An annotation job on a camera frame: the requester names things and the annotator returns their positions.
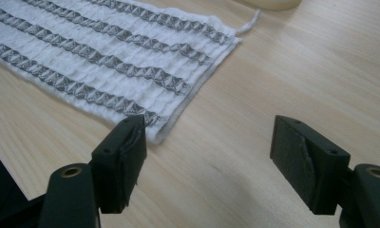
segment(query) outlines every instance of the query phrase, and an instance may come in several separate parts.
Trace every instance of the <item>fabric swatch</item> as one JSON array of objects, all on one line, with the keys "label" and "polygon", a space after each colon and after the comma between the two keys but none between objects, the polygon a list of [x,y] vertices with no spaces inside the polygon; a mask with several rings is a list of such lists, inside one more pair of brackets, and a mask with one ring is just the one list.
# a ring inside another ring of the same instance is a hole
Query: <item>fabric swatch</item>
[{"label": "fabric swatch", "polygon": [[144,115],[160,143],[240,38],[215,16],[135,1],[0,0],[0,62],[114,124]]}]

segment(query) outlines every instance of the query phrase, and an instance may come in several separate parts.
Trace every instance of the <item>light wood surface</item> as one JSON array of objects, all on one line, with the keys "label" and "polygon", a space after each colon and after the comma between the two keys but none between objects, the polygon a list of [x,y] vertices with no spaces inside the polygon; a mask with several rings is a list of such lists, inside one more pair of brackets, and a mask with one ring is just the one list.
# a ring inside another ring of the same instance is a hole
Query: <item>light wood surface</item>
[{"label": "light wood surface", "polygon": [[[236,0],[143,0],[216,15],[239,28]],[[309,124],[380,165],[380,1],[303,0],[263,10],[160,145],[148,145],[130,206],[103,227],[338,227],[314,216],[269,158],[276,114]],[[30,199],[90,153],[112,125],[0,65],[0,159]]]}]

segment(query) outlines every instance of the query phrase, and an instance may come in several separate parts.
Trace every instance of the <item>white knitted fabric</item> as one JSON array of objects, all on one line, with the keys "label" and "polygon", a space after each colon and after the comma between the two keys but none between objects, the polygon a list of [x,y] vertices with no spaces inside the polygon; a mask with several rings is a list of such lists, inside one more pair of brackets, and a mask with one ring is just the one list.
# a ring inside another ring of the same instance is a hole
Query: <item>white knitted fabric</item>
[{"label": "white knitted fabric", "polygon": [[215,16],[124,0],[0,0],[0,62],[118,123],[143,114],[160,143],[240,41]]}]

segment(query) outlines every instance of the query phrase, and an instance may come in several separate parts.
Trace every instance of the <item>dark object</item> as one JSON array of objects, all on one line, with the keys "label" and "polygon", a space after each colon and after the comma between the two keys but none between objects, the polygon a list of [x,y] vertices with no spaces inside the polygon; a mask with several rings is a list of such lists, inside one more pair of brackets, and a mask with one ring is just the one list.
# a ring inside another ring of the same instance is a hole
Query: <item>dark object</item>
[{"label": "dark object", "polygon": [[98,208],[121,213],[146,158],[143,116],[121,121],[93,151],[89,164],[75,163],[56,170],[47,193],[28,201],[8,177],[0,199],[0,227],[100,227]]},{"label": "dark object", "polygon": [[270,158],[316,215],[343,208],[341,227],[380,227],[380,167],[348,168],[350,154],[301,121],[275,117]]}]

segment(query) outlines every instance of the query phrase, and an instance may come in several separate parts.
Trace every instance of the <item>wooden table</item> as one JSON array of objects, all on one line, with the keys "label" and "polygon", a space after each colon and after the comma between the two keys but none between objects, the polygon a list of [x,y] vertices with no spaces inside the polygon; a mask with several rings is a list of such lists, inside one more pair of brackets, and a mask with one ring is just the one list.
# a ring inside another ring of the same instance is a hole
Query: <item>wooden table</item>
[{"label": "wooden table", "polygon": [[[143,0],[214,14],[239,28],[236,0]],[[274,117],[309,124],[380,165],[380,1],[304,0],[263,10],[160,145],[148,145],[130,206],[103,227],[338,227],[311,214],[269,158]],[[0,159],[29,199],[113,128],[0,65]]]}]

